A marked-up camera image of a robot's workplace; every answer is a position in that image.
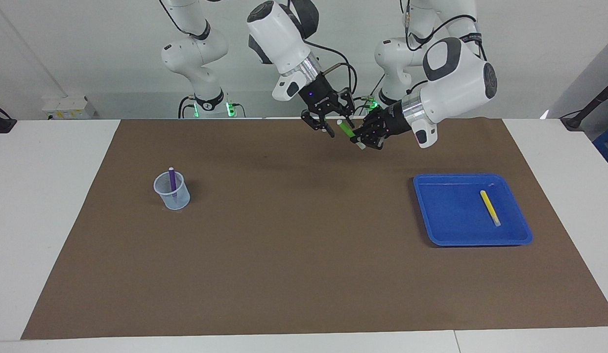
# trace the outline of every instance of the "plastic tray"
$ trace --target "plastic tray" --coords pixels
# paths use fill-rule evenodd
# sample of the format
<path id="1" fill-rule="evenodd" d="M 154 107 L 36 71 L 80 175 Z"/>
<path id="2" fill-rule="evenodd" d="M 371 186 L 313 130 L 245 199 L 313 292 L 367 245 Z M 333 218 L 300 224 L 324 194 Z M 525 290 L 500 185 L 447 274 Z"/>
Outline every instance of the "plastic tray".
<path id="1" fill-rule="evenodd" d="M 495 174 L 423 174 L 414 179 L 428 236 L 439 246 L 514 246 L 533 235 L 506 181 Z M 498 214 L 496 227 L 483 203 Z"/>

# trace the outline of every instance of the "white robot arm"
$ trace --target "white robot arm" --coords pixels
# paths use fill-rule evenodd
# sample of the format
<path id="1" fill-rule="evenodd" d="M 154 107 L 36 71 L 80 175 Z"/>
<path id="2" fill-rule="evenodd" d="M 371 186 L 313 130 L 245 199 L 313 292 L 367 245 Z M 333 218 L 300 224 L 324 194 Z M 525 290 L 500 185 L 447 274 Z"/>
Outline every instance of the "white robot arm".
<path id="1" fill-rule="evenodd" d="M 437 123 L 487 103 L 496 95 L 498 80 L 493 66 L 476 56 L 459 38 L 444 38 L 423 57 L 428 82 L 386 109 L 369 113 L 354 130 L 353 143 L 381 150 L 392 135 L 413 130 L 421 148 L 438 138 Z"/>
<path id="2" fill-rule="evenodd" d="M 312 20 L 301 22 L 288 7 L 272 0 L 265 1 L 247 18 L 251 35 L 249 45 L 263 63 L 273 63 L 280 74 L 273 90 L 273 98 L 289 101 L 295 94 L 299 94 L 308 107 L 302 111 L 302 120 L 313 130 L 326 131 L 334 137 L 325 116 L 336 112 L 344 116 L 353 127 L 350 119 L 355 111 L 352 92 L 349 87 L 339 92 L 331 87 L 325 75 L 332 69 L 321 71 L 321 64 L 304 42 L 304 38 L 316 30 L 319 13 L 315 5 L 310 0 L 292 2 L 300 19 L 306 16 Z M 313 118 L 312 114 L 317 114 L 319 119 Z"/>
<path id="3" fill-rule="evenodd" d="M 469 48 L 478 54 L 473 42 L 479 31 L 476 23 L 474 0 L 412 0 L 408 1 L 405 13 L 406 35 L 378 43 L 375 50 L 376 63 L 385 72 L 382 89 L 378 93 L 384 106 L 399 101 L 413 87 L 408 67 L 422 65 L 423 55 L 441 37 L 434 33 L 435 20 L 439 18 L 451 36 L 465 39 Z"/>
<path id="4" fill-rule="evenodd" d="M 163 0 L 165 11 L 176 27 L 187 38 L 170 43 L 162 49 L 165 66 L 187 78 L 195 92 L 195 106 L 204 114 L 217 114 L 227 110 L 223 101 L 227 93 L 221 88 L 213 70 L 203 67 L 223 58 L 228 44 L 221 32 L 210 27 L 201 11 L 200 0 Z"/>
<path id="5" fill-rule="evenodd" d="M 476 42 L 481 42 L 481 35 L 476 30 L 474 22 L 474 1 L 423 0 L 415 2 L 429 4 L 431 7 L 419 10 L 415 10 L 417 7 L 412 7 L 409 30 L 414 36 L 411 37 L 412 40 L 405 38 L 404 47 L 407 50 L 404 51 L 404 54 L 407 54 L 405 56 L 407 59 L 402 62 L 401 53 L 395 49 L 391 50 L 398 44 L 397 40 L 391 40 L 391 43 L 384 44 L 383 42 L 382 45 L 390 45 L 389 49 L 385 49 L 385 57 L 393 58 L 393 60 L 378 61 L 378 63 L 388 64 L 385 67 L 385 78 L 391 78 L 388 80 L 387 90 L 383 88 L 380 97 L 383 100 L 388 99 L 387 92 L 402 94 L 402 90 L 406 90 L 404 94 L 408 94 L 402 95 L 399 101 L 388 102 L 389 107 L 386 109 L 378 107 L 372 110 L 365 117 L 363 125 L 354 130 L 356 136 L 351 138 L 353 143 L 364 143 L 380 150 L 384 145 L 384 140 L 389 136 L 412 130 L 421 148 L 430 147 L 438 139 L 437 123 L 476 109 L 496 95 L 498 80 L 495 70 L 486 61 L 484 51 L 481 50 L 482 47 L 476 44 Z M 432 23 L 434 23 L 432 14 L 435 9 L 438 9 L 436 11 L 439 16 L 442 16 L 443 24 L 447 26 L 449 33 L 453 36 L 436 40 L 435 31 L 432 29 Z M 459 15 L 456 11 L 473 11 L 474 15 L 466 13 Z M 426 20 L 418 21 L 413 18 L 417 13 L 425 14 Z M 411 78 L 404 73 L 402 65 L 409 63 L 416 66 L 420 56 L 428 80 L 420 90 L 412 92 L 407 88 L 411 83 Z"/>

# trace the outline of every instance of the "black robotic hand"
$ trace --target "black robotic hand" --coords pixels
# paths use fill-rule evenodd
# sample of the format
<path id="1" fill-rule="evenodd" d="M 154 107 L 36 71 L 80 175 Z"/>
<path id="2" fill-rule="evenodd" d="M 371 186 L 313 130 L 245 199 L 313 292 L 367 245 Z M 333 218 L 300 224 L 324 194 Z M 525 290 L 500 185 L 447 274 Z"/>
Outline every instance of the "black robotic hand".
<path id="1" fill-rule="evenodd" d="M 411 130 L 411 125 L 404 118 L 402 101 L 386 109 L 377 107 L 363 120 L 363 124 L 354 130 L 355 136 L 349 139 L 352 143 L 364 143 L 367 147 L 382 150 L 384 140 L 389 136 L 402 134 Z"/>
<path id="2" fill-rule="evenodd" d="M 352 128 L 354 127 L 354 123 L 349 117 L 354 114 L 356 108 L 349 88 L 346 87 L 337 92 L 332 88 L 324 74 L 321 74 L 312 83 L 300 90 L 299 96 L 308 106 L 308 109 L 302 111 L 301 118 L 313 130 L 326 130 L 330 137 L 334 138 L 335 132 L 326 121 L 326 114 L 331 112 L 340 114 Z M 319 119 L 313 118 L 311 113 L 317 114 Z"/>

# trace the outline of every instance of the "cable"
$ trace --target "cable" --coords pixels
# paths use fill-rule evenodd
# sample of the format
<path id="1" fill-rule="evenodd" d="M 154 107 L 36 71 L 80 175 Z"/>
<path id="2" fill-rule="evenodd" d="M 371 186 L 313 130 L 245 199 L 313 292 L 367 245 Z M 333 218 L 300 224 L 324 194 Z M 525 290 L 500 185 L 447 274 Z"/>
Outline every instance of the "cable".
<path id="1" fill-rule="evenodd" d="M 565 118 L 566 116 L 570 116 L 570 115 L 572 115 L 572 114 L 578 114 L 579 112 L 582 112 L 582 109 L 580 109 L 580 110 L 576 110 L 575 112 L 570 112 L 570 113 L 567 113 L 567 114 L 565 114 L 564 116 L 561 116 L 561 118 L 559 118 L 559 119 L 563 119 L 563 118 Z"/>
<path id="2" fill-rule="evenodd" d="M 488 61 L 487 54 L 485 54 L 485 49 L 483 48 L 483 43 L 479 43 L 478 47 L 480 48 L 480 52 L 483 54 L 483 60 Z"/>
<path id="3" fill-rule="evenodd" d="M 0 113 L 1 113 L 1 114 L 3 114 L 3 115 L 5 115 L 5 116 L 8 118 L 8 120 L 14 120 L 14 119 L 13 119 L 13 118 L 10 116 L 10 114 L 6 113 L 6 112 L 5 112 L 5 110 L 1 109 L 1 107 L 0 107 Z"/>
<path id="4" fill-rule="evenodd" d="M 186 105 L 186 106 L 184 107 L 184 109 L 182 110 L 182 118 L 183 118 L 183 119 L 185 119 L 185 117 L 184 117 L 184 112 L 187 110 L 187 108 L 193 108 L 193 109 L 194 109 L 194 108 L 195 108 L 195 105 L 194 105 L 194 104 L 188 104 L 188 105 Z"/>
<path id="5" fill-rule="evenodd" d="M 409 45 L 409 29 L 406 29 L 406 31 L 405 31 L 405 33 L 406 33 L 406 46 L 411 51 L 417 51 L 417 50 L 421 49 L 423 47 L 423 45 L 425 45 L 425 43 L 428 43 L 432 39 L 432 37 L 434 36 L 434 34 L 436 34 L 436 32 L 440 31 L 443 27 L 445 27 L 446 25 L 448 25 L 450 22 L 456 21 L 456 20 L 458 20 L 460 18 L 469 18 L 473 22 L 478 22 L 478 20 L 476 20 L 476 18 L 474 18 L 474 16 L 470 16 L 469 14 L 459 14 L 458 16 L 454 16 L 454 17 L 450 18 L 449 20 L 443 22 L 439 27 L 437 27 L 434 31 L 432 31 L 426 38 L 418 38 L 417 36 L 415 36 L 415 34 L 411 33 L 411 35 L 415 36 L 415 38 L 419 39 L 420 41 L 423 41 L 423 43 L 421 43 L 415 49 L 412 49 L 411 46 Z"/>
<path id="6" fill-rule="evenodd" d="M 385 75 L 385 74 L 382 74 L 382 76 L 380 77 L 380 80 L 378 80 L 378 83 L 376 83 L 376 87 L 374 87 L 374 88 L 371 90 L 371 93 L 369 93 L 369 96 L 373 96 L 373 92 L 375 92 L 375 91 L 376 91 L 376 89 L 378 89 L 378 86 L 380 85 L 380 83 L 382 83 L 382 80 L 384 80 L 384 75 Z M 362 113 L 363 113 L 363 110 L 364 110 L 364 109 L 365 109 L 365 108 L 364 108 L 364 107 L 362 107 L 362 108 L 360 109 L 360 112 L 358 112 L 358 115 L 362 115 Z"/>
<path id="7" fill-rule="evenodd" d="M 404 16 L 405 16 L 404 20 L 406 20 L 406 16 L 407 16 L 407 13 L 409 12 L 410 8 L 411 8 L 411 0 L 409 0 L 409 2 L 406 3 L 406 10 L 404 11 Z M 408 27 L 404 27 L 404 35 L 406 38 L 406 47 L 411 51 L 416 51 L 417 49 L 412 50 L 411 46 L 409 45 L 409 28 Z"/>
<path id="8" fill-rule="evenodd" d="M 328 70 L 325 70 L 324 72 L 321 72 L 322 75 L 326 76 L 326 74 L 329 74 L 330 72 L 334 71 L 337 67 L 339 66 L 346 66 L 348 68 L 348 70 L 351 70 L 353 72 L 356 72 L 356 69 L 354 69 L 354 67 L 352 65 L 350 65 L 349 63 L 337 63 L 335 65 L 333 65 L 331 68 L 329 68 Z M 356 76 L 354 74 L 354 89 L 351 90 L 351 82 L 349 83 L 349 89 L 351 90 L 351 93 L 354 94 L 356 91 L 356 87 L 358 85 L 358 76 Z"/>
<path id="9" fill-rule="evenodd" d="M 241 103 L 233 103 L 232 107 L 241 107 L 243 108 L 243 118 L 247 118 L 247 113 L 245 112 L 245 107 Z"/>
<path id="10" fill-rule="evenodd" d="M 422 82 L 416 83 L 413 86 L 413 88 L 411 88 L 411 89 L 409 89 L 409 90 L 406 91 L 406 94 L 411 94 L 416 89 L 416 87 L 418 87 L 419 85 L 423 85 L 424 83 L 428 83 L 428 81 L 422 81 Z"/>
<path id="11" fill-rule="evenodd" d="M 181 28 L 178 26 L 178 24 L 175 22 L 175 20 L 173 19 L 173 17 L 172 17 L 172 16 L 171 16 L 171 14 L 169 13 L 169 10 L 167 10 L 167 7 L 166 7 L 166 6 L 165 6 L 165 4 L 162 2 L 162 0 L 159 0 L 159 1 L 160 1 L 160 4 L 162 5 L 162 8 L 163 8 L 163 9 L 165 10 L 165 12 L 167 13 L 167 16 L 169 16 L 169 18 L 171 19 L 171 22 L 173 22 L 173 24 L 175 25 L 176 29 L 178 29 L 178 31 L 180 31 L 181 33 L 184 33 L 184 34 L 188 34 L 188 35 L 190 35 L 190 36 L 196 36 L 196 37 L 199 37 L 197 34 L 194 34 L 194 33 L 189 33 L 189 32 L 183 31 L 183 30 L 182 30 L 182 29 L 181 29 Z"/>
<path id="12" fill-rule="evenodd" d="M 358 87 L 358 73 L 356 72 L 356 69 L 351 66 L 349 64 L 349 60 L 347 59 L 347 56 L 345 56 L 345 54 L 343 54 L 341 51 L 329 48 L 329 47 L 324 47 L 322 45 L 318 45 L 315 43 L 311 43 L 308 42 L 307 40 L 304 40 L 304 43 L 306 43 L 307 45 L 310 45 L 311 47 L 315 47 L 318 49 L 322 49 L 322 50 L 326 50 L 326 51 L 330 51 L 334 54 L 337 54 L 339 56 L 341 56 L 341 58 L 345 61 L 345 64 L 348 65 L 348 82 L 349 82 L 349 89 L 351 90 L 351 93 L 354 94 L 356 92 L 356 88 Z M 351 87 L 351 74 L 352 72 L 354 73 L 354 87 Z"/>
<path id="13" fill-rule="evenodd" d="M 189 99 L 191 99 L 191 97 L 190 97 L 190 96 L 185 96 L 185 97 L 184 97 L 184 99 L 182 99 L 182 100 L 181 100 L 181 102 L 180 102 L 180 107 L 178 107 L 178 119 L 181 119 L 181 118 L 182 118 L 182 114 L 183 114 L 183 112 L 182 112 L 182 108 L 184 107 L 184 103 L 185 103 L 186 101 L 188 101 Z"/>

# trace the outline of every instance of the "table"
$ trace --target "table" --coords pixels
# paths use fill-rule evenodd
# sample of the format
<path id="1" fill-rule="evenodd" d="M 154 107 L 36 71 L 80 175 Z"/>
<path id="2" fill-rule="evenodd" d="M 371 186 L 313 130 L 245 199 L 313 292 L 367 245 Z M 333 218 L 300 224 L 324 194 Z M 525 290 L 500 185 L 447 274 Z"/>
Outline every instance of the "table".
<path id="1" fill-rule="evenodd" d="M 17 342 L 119 121 L 21 121 L 0 136 L 0 352 L 608 352 L 608 327 Z M 608 300 L 608 164 L 559 121 L 507 120 Z"/>

